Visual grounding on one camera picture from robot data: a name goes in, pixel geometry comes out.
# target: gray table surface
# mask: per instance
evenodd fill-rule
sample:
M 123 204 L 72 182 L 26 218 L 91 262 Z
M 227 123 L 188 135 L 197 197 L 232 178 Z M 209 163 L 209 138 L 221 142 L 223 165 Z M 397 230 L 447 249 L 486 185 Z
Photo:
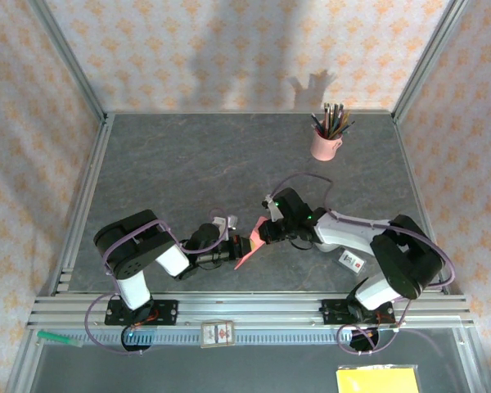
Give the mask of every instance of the gray table surface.
M 389 340 L 389 332 L 382 335 Z M 470 391 L 451 329 L 402 329 L 371 356 L 349 355 L 336 345 L 163 346 L 128 359 L 93 346 L 45 345 L 32 392 L 332 393 L 339 366 L 372 364 L 417 366 L 422 392 Z M 389 392 L 393 385 L 389 381 Z
M 406 164 L 389 114 L 352 114 L 356 124 L 334 160 L 315 160 L 305 114 L 117 115 L 88 213 L 70 291 L 109 291 L 94 234 L 107 224 L 152 209 L 178 238 L 187 238 L 209 210 L 223 207 L 249 236 L 265 195 L 289 174 L 309 171 L 335 181 L 331 208 L 367 219 L 406 214 L 420 223 Z M 322 206 L 326 184 L 295 178 L 311 209 Z M 158 264 L 146 268 L 152 291 L 350 291 L 379 270 L 369 255 L 355 276 L 331 253 L 298 251 L 288 242 L 263 246 L 237 271 L 234 263 L 186 281 Z

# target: black mounting plate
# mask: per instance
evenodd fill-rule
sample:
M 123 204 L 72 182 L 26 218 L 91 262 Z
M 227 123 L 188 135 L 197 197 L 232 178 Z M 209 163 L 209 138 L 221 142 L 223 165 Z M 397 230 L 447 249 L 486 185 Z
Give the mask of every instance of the black mounting plate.
M 173 326 L 177 323 L 178 300 L 154 299 L 149 314 L 158 312 L 158 318 L 146 322 L 147 326 L 167 325 Z M 123 300 L 109 300 L 107 304 L 106 319 L 104 323 L 108 326 L 128 326 L 135 322 L 134 312 L 129 309 Z
M 346 299 L 324 299 L 319 311 L 322 313 L 324 325 L 345 325 L 346 323 L 368 323 L 371 325 L 394 324 L 393 304 L 388 301 L 373 311 L 366 311 L 363 320 L 357 320 L 348 310 Z

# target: green object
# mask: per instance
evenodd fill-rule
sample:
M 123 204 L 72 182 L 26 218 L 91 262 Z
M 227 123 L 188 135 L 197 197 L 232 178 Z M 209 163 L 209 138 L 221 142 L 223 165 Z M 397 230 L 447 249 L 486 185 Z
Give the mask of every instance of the green object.
M 54 334 L 50 332 L 40 331 L 37 333 L 37 337 L 45 338 L 46 340 L 58 341 L 62 344 L 67 344 L 68 346 L 77 346 L 78 348 L 82 348 L 83 341 L 75 340 L 74 338 L 61 336 L 59 334 Z

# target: pink paper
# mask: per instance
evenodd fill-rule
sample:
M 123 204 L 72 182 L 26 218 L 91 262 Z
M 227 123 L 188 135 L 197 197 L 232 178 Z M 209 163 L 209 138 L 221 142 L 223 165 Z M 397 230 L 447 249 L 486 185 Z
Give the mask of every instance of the pink paper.
M 246 262 L 250 256 L 252 256 L 262 245 L 265 244 L 265 242 L 260 239 L 260 234 L 259 234 L 259 226 L 262 225 L 264 221 L 267 221 L 265 217 L 260 217 L 259 220 L 256 222 L 255 227 L 253 228 L 253 232 L 251 233 L 250 240 L 253 244 L 251 244 L 251 252 L 248 254 L 245 254 L 242 256 L 239 260 L 238 263 L 235 266 L 235 270 L 240 268 L 244 262 Z

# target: wall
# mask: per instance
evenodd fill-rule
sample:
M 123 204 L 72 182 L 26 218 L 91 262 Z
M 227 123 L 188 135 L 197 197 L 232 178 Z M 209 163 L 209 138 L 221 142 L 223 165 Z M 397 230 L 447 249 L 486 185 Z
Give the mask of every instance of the wall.
M 61 249 L 97 120 L 25 0 L 0 0 L 0 391 Z
M 491 367 L 491 0 L 468 6 L 401 130 Z
M 131 112 L 391 110 L 449 3 L 48 2 L 104 109 Z

